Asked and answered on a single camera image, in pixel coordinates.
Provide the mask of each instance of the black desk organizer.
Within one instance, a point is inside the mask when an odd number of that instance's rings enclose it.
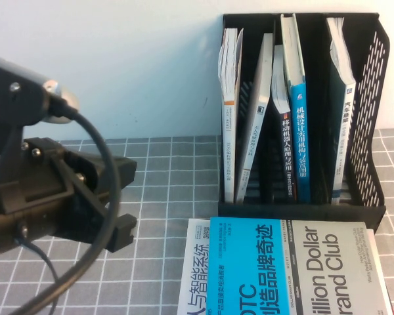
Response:
[[[340,205],[330,205],[324,178],[324,161],[320,158],[321,123],[327,113],[324,106],[330,42],[326,17],[344,16],[343,34],[357,82],[353,120],[347,149],[345,181],[351,199]],[[224,202],[223,152],[219,179],[219,216],[294,219],[315,221],[364,221],[376,230],[385,214],[384,196],[372,161],[372,137],[383,81],[389,56],[389,39],[374,13],[299,13],[296,14],[307,83],[307,111],[311,169],[312,204],[286,205],[280,203],[274,182],[276,166],[274,135],[269,129],[266,113],[257,145],[254,166],[244,204]],[[239,148],[245,107],[248,103],[255,67],[264,33],[275,33],[281,43],[280,14],[226,14],[224,28],[244,29],[240,110],[237,145]]]

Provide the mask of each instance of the cable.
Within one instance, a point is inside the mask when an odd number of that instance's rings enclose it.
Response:
[[[39,248],[35,244],[31,243],[30,241],[26,240],[25,238],[20,238],[17,240],[17,242],[21,246],[25,247],[26,249],[29,249],[30,251],[32,251],[35,254],[37,254],[38,256],[40,256],[41,259],[43,261],[45,261],[48,268],[50,268],[51,274],[53,274],[54,281],[56,282],[58,280],[58,274],[54,269],[53,263],[49,260],[47,254],[45,254],[41,248]],[[57,307],[57,303],[58,303],[58,298],[53,301],[53,305],[51,306],[49,315],[54,314],[55,308]]]
[[[108,244],[115,223],[118,216],[118,209],[120,207],[120,176],[116,168],[114,159],[105,145],[104,139],[101,137],[96,128],[81,114],[73,108],[65,105],[63,108],[58,109],[62,116],[75,120],[81,125],[91,136],[97,148],[102,155],[105,167],[109,170],[110,176],[110,206],[108,213],[102,224],[102,227],[97,235],[93,244],[88,248],[86,253],[69,271],[61,276],[54,284],[50,285],[47,289],[39,293],[36,297],[32,298],[26,304],[22,305],[18,310],[11,313],[11,315],[34,315],[41,309],[49,305],[60,295],[62,295],[70,286],[72,286],[93,264],[99,253]]]

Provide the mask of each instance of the grid pattern surface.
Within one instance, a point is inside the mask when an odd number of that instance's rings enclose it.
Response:
[[[90,140],[62,143],[71,150],[97,153]],[[55,314],[175,315],[187,219],[217,214],[220,139],[111,139],[107,144],[113,154],[138,163],[120,209],[120,214],[139,218],[138,237],[117,253],[103,251],[86,275],[61,296]],[[372,150],[387,205],[376,241],[394,305],[394,129],[376,131]],[[35,243],[60,275],[88,246],[51,237]],[[34,254],[14,249],[0,255],[0,315],[51,283],[51,273]]]

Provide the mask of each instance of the blue book cover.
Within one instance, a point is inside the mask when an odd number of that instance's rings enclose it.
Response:
[[[213,217],[206,314],[389,315],[371,257],[363,222]]]
[[[288,83],[294,136],[296,194],[300,203],[311,202],[309,184],[307,89],[296,15],[280,16],[284,51],[284,70]]]
[[[292,126],[295,152],[297,199],[311,202],[309,186],[308,121],[305,83],[290,87]]]

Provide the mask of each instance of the stack of books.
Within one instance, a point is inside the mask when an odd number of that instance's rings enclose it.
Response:
[[[296,16],[281,15],[281,40],[277,34],[263,36],[250,101],[246,108],[237,146],[237,117],[240,100],[242,45],[245,30],[226,28],[219,53],[219,81],[223,97],[223,201],[243,203],[254,168],[257,147],[263,130],[274,130],[279,143],[281,183],[286,203],[311,203],[309,163],[309,117],[305,70]],[[343,18],[327,18],[330,34],[330,71],[328,98],[324,112],[329,113],[327,130],[322,136],[326,160],[326,185],[330,203],[338,204],[356,81],[345,45]]]
[[[188,222],[178,315],[392,313],[363,222]]]

